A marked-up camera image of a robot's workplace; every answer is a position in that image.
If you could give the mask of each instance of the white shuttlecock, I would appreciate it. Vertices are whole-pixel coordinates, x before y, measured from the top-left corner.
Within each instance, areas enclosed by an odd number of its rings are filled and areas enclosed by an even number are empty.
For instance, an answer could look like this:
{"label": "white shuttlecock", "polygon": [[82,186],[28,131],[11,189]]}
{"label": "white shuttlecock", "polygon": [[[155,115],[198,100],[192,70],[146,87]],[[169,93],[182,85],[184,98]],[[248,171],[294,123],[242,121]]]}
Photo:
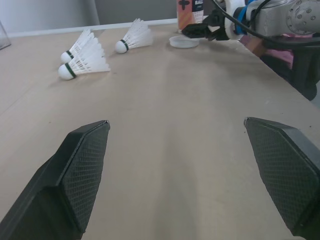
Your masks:
{"label": "white shuttlecock", "polygon": [[110,68],[104,56],[105,52],[98,39],[93,38],[69,63],[59,67],[59,77],[70,80],[82,74],[108,72]]}
{"label": "white shuttlecock", "polygon": [[130,49],[150,46],[154,42],[153,35],[148,25],[139,19],[134,20],[124,38],[115,45],[118,54],[124,54]]}
{"label": "white shuttlecock", "polygon": [[95,35],[90,31],[90,29],[84,30],[77,41],[74,43],[74,45],[71,47],[71,49],[62,53],[61,62],[64,64],[69,63],[74,58],[74,56],[82,50],[84,45],[86,45],[87,42],[94,38]]}
{"label": "white shuttlecock", "polygon": [[194,11],[193,17],[196,24],[202,23],[204,20],[204,11]]}

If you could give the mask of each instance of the petri dish lid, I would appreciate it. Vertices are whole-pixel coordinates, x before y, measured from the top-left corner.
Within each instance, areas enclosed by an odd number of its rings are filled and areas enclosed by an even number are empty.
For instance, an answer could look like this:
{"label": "petri dish lid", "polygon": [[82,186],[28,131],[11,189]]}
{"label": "petri dish lid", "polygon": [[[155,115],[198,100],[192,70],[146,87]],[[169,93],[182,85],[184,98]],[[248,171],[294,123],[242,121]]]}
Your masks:
{"label": "petri dish lid", "polygon": [[174,36],[169,39],[170,45],[179,49],[194,48],[199,45],[199,39],[193,39],[186,36]]}

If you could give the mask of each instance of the shuttlecock cork base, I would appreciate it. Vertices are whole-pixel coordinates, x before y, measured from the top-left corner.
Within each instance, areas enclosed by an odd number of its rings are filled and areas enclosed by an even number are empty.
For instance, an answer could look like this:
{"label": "shuttlecock cork base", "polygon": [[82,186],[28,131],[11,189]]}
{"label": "shuttlecock cork base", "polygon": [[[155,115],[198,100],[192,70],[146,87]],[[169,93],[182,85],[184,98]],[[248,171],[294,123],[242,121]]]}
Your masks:
{"label": "shuttlecock cork base", "polygon": [[61,55],[61,62],[62,63],[69,63],[75,56],[68,50],[62,53]]}
{"label": "shuttlecock cork base", "polygon": [[64,80],[71,80],[77,77],[68,63],[63,64],[59,67],[58,74]]}
{"label": "shuttlecock cork base", "polygon": [[126,52],[128,52],[129,51],[129,46],[128,46],[127,42],[125,40],[123,40],[123,39],[118,41],[115,44],[115,51],[118,54],[125,54]]}

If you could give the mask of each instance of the pink object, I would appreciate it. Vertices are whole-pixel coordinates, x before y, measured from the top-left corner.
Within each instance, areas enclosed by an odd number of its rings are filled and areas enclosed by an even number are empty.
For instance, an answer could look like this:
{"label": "pink object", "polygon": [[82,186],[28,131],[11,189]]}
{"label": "pink object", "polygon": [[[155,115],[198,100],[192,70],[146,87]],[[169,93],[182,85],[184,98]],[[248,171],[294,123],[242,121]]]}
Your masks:
{"label": "pink object", "polygon": [[[311,38],[312,35],[294,35],[294,34],[283,34],[283,36],[285,37],[294,37],[294,38]],[[248,35],[245,35],[241,38],[240,42],[243,44],[243,45],[247,45],[250,41],[251,37],[248,36]],[[269,55],[269,56],[272,56],[272,57],[275,57],[277,59],[281,59],[283,60],[284,62],[287,63],[288,67],[290,69],[292,69],[292,65],[293,65],[293,62],[294,62],[294,54],[291,50],[274,50],[274,49],[268,49],[266,52],[265,52],[265,55]]]}

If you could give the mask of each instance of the wooden table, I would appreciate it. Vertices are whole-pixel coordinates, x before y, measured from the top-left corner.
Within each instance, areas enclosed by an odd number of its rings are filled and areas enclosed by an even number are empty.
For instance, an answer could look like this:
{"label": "wooden table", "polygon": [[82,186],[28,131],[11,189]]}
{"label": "wooden table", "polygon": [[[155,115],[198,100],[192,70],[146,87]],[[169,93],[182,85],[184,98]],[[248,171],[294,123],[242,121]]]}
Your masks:
{"label": "wooden table", "polygon": [[292,238],[263,185],[243,120],[301,129],[320,147],[320,112],[236,41],[175,49],[175,25],[117,55],[126,29],[99,38],[111,66],[63,81],[79,33],[23,37],[0,51],[0,218],[68,132],[110,120],[102,182],[84,240]]}

